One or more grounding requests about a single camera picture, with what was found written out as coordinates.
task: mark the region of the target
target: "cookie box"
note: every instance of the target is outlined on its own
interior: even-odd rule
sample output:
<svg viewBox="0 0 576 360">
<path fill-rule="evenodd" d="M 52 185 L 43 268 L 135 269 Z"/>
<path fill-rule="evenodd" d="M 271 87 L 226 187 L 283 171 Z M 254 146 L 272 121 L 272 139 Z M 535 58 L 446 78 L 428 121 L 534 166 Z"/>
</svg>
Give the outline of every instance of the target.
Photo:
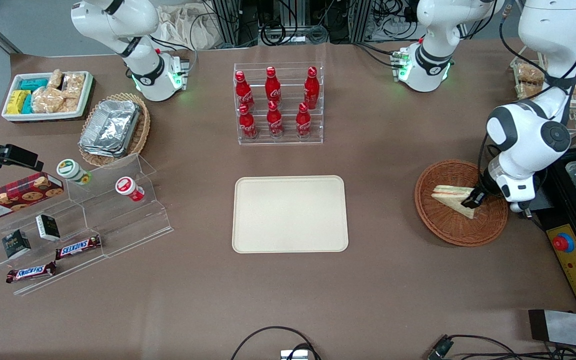
<svg viewBox="0 0 576 360">
<path fill-rule="evenodd" d="M 64 193 L 57 178 L 38 172 L 0 187 L 0 217 Z"/>
</svg>

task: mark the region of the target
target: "brown table surface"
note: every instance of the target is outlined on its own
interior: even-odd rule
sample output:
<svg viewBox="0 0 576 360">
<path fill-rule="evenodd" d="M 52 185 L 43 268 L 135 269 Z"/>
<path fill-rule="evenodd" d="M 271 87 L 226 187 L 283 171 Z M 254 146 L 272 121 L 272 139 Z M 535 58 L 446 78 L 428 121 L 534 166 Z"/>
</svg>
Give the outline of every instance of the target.
<svg viewBox="0 0 576 360">
<path fill-rule="evenodd" d="M 315 59 L 325 61 L 323 145 L 239 146 L 233 64 Z M 417 93 L 351 45 L 201 52 L 187 91 L 146 102 L 152 126 L 142 155 L 158 170 L 155 191 L 174 231 L 28 296 L 13 296 L 0 270 L 0 359 L 223 360 L 270 325 L 306 333 L 327 360 L 420 359 L 443 333 L 540 351 L 526 310 L 576 310 L 544 233 L 511 214 L 493 243 L 461 248 L 433 235 L 414 207 L 419 174 L 448 158 L 475 162 L 489 112 L 514 100 L 512 55 L 499 41 L 463 41 L 454 59 L 439 89 Z M 11 62 L 13 75 L 90 71 L 93 104 L 136 92 L 116 55 Z M 0 118 L 0 144 L 39 153 L 50 172 L 80 158 L 81 130 L 81 121 Z M 9 166 L 0 183 L 28 174 Z M 345 182 L 347 250 L 233 251 L 238 178 L 329 174 Z M 299 342 L 262 333 L 238 358 L 276 359 Z M 453 354 L 474 350 L 499 349 L 461 340 Z"/>
</svg>

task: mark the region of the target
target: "round wicker basket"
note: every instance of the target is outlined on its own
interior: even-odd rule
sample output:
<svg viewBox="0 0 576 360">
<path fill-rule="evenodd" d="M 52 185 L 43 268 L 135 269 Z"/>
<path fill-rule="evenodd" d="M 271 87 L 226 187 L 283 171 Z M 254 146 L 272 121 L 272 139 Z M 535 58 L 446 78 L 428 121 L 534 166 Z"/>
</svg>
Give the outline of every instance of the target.
<svg viewBox="0 0 576 360">
<path fill-rule="evenodd" d="M 130 139 L 130 145 L 128 146 L 128 152 L 126 153 L 126 156 L 130 154 L 141 153 L 142 150 L 144 150 L 144 146 L 146 145 L 148 132 L 151 130 L 151 114 L 148 112 L 148 108 L 146 107 L 146 104 L 144 104 L 144 101 L 141 100 L 139 96 L 133 95 L 132 93 L 117 93 L 115 95 L 106 97 L 104 100 L 132 101 L 141 107 L 141 112 L 137 120 L 138 123 L 134 128 L 134 132 L 132 133 L 132 139 Z M 94 108 L 88 114 L 86 122 L 84 123 L 84 127 L 81 130 L 82 134 L 84 131 L 86 131 L 86 127 L 90 123 L 90 118 L 92 118 L 92 114 L 98 108 L 99 104 L 101 104 L 101 101 L 97 105 L 94 105 Z M 79 149 L 79 152 L 88 164 L 92 164 L 98 167 L 106 166 L 115 160 L 120 159 L 120 157 L 93 155 L 92 153 L 85 152 L 81 148 Z"/>
<path fill-rule="evenodd" d="M 475 247 L 496 239 L 508 221 L 508 203 L 487 196 L 469 219 L 432 198 L 437 185 L 474 187 L 477 166 L 461 160 L 444 160 L 428 166 L 414 187 L 414 205 L 423 223 L 442 240 L 457 246 Z"/>
</svg>

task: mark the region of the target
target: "snickers bar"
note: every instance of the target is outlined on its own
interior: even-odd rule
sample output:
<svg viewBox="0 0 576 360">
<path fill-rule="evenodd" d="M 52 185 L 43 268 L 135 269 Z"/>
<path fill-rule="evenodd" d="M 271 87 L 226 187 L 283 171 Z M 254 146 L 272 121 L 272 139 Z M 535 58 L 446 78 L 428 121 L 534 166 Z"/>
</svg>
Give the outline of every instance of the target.
<svg viewBox="0 0 576 360">
<path fill-rule="evenodd" d="M 93 236 L 89 239 L 85 239 L 84 241 L 80 241 L 78 243 L 71 244 L 70 246 L 66 246 L 65 248 L 58 248 L 56 249 L 56 255 L 54 257 L 55 260 L 62 259 L 68 255 L 75 255 L 80 253 L 84 250 L 98 248 L 101 246 L 101 241 L 99 236 Z"/>
<path fill-rule="evenodd" d="M 56 273 L 57 265 L 53 261 L 46 265 L 35 266 L 34 268 L 12 269 L 6 276 L 6 282 L 10 284 L 22 280 L 44 278 L 46 276 L 54 276 Z"/>
</svg>

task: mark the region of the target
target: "red button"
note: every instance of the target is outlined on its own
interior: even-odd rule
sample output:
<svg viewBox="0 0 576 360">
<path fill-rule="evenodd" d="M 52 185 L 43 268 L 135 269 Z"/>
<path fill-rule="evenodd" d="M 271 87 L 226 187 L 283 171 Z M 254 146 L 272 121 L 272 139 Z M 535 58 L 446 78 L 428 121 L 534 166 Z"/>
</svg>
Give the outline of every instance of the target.
<svg viewBox="0 0 576 360">
<path fill-rule="evenodd" d="M 563 237 L 562 235 L 556 235 L 552 239 L 552 246 L 554 246 L 555 249 L 559 251 L 566 251 L 568 250 L 569 242 L 566 237 Z"/>
</svg>

